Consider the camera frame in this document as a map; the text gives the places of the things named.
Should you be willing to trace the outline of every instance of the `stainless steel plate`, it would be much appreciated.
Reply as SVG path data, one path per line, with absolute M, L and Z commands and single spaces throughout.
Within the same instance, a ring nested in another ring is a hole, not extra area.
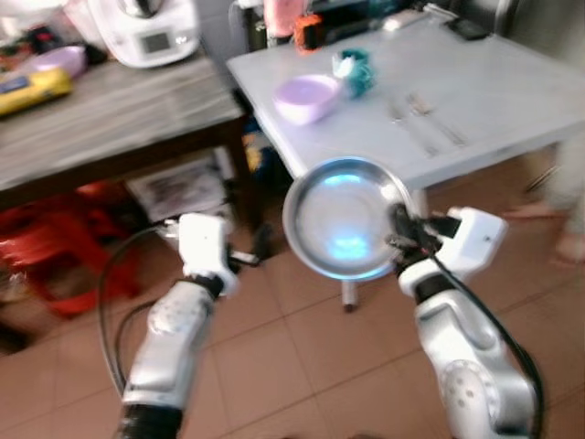
M 325 162 L 296 180 L 284 202 L 294 252 L 325 276 L 366 280 L 392 268 L 388 208 L 401 202 L 381 166 L 358 157 Z

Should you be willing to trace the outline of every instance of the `black phone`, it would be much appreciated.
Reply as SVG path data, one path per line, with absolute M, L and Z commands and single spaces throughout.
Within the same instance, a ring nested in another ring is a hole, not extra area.
M 448 21 L 445 23 L 445 26 L 466 41 L 484 39 L 491 34 L 491 32 L 488 32 L 483 27 L 475 24 L 473 21 L 460 17 Z

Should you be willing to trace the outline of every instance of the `black cable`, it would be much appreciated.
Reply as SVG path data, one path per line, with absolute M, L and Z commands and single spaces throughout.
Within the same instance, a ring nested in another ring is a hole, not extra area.
M 492 322 L 496 329 L 500 332 L 502 339 L 510 348 L 512 354 L 518 361 L 518 364 L 524 371 L 524 373 L 532 380 L 534 385 L 535 396 L 537 399 L 537 407 L 535 409 L 534 422 L 532 425 L 532 438 L 539 439 L 542 434 L 543 421 L 544 421 L 544 385 L 538 367 L 534 359 L 528 354 L 528 352 L 520 346 L 520 344 L 510 335 L 508 330 L 500 323 L 499 319 L 490 311 L 490 309 L 482 302 L 482 300 L 462 281 L 460 281 L 445 265 L 439 261 L 435 254 L 435 250 L 432 245 L 429 244 L 429 235 L 423 229 L 423 222 L 421 219 L 415 219 L 417 224 L 417 231 L 419 234 L 421 248 L 429 254 L 429 257 L 439 270 L 442 275 L 461 293 L 467 296 L 474 305 L 476 305 L 480 311 Z
M 126 326 L 132 322 L 134 316 L 138 313 L 143 312 L 144 310 L 150 308 L 152 305 L 156 303 L 156 300 L 149 300 L 144 302 L 143 304 L 139 304 L 132 308 L 129 312 L 126 313 L 120 325 L 118 325 L 118 329 L 116 330 L 116 335 L 113 341 L 113 351 L 114 351 L 114 361 L 116 364 L 116 369 L 118 371 L 118 375 L 122 377 L 122 383 L 124 387 L 126 387 L 126 374 L 124 372 L 123 364 L 122 364 L 122 339 L 123 333 L 126 330 Z
M 118 394 L 122 395 L 124 390 L 124 380 L 123 376 L 120 375 L 115 359 L 112 357 L 112 351 L 110 350 L 109 342 L 108 342 L 108 325 L 106 322 L 106 311 L 105 311 L 105 285 L 106 280 L 108 278 L 108 274 L 110 270 L 116 264 L 122 256 L 125 254 L 128 247 L 131 244 L 141 239 L 144 235 L 147 235 L 153 231 L 158 230 L 157 227 L 149 227 L 148 229 L 140 230 L 132 235 L 130 238 L 123 241 L 118 248 L 112 254 L 112 257 L 106 262 L 103 267 L 103 270 L 100 273 L 100 277 L 98 278 L 98 290 L 97 290 L 97 308 L 98 308 L 98 327 L 100 331 L 100 344 L 101 344 L 101 353 L 106 361 L 106 366 L 108 367 L 108 371 L 110 372 L 110 378 L 113 381 L 114 387 L 118 391 Z

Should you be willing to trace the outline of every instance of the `purple bowl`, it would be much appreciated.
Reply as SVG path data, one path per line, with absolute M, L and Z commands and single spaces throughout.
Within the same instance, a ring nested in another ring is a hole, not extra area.
M 85 49 L 79 46 L 56 48 L 47 53 L 27 60 L 21 69 L 26 73 L 51 70 L 57 67 L 64 69 L 71 78 L 77 78 L 86 68 Z
M 297 76 L 276 89 L 274 106 L 288 121 L 307 125 L 335 108 L 340 90 L 339 82 L 329 76 Z

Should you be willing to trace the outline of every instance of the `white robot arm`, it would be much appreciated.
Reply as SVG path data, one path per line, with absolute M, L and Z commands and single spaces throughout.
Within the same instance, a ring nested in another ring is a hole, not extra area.
M 389 243 L 402 250 L 397 263 L 399 284 L 418 304 L 415 319 L 420 343 L 435 368 L 453 437 L 531 438 L 536 409 L 533 383 L 512 366 L 498 328 L 445 278 L 417 243 L 408 215 L 405 221 L 401 214 L 393 213 L 394 221 L 402 226 Z M 451 209 L 433 225 L 433 239 L 441 246 L 436 258 L 459 279 L 489 264 L 505 234 L 501 219 L 470 208 Z M 148 334 L 123 392 L 118 437 L 177 437 L 214 301 L 237 289 L 226 234 L 222 219 L 198 214 L 181 217 L 178 242 L 186 279 L 177 282 L 150 311 Z M 239 256 L 241 262 L 253 264 L 249 256 Z

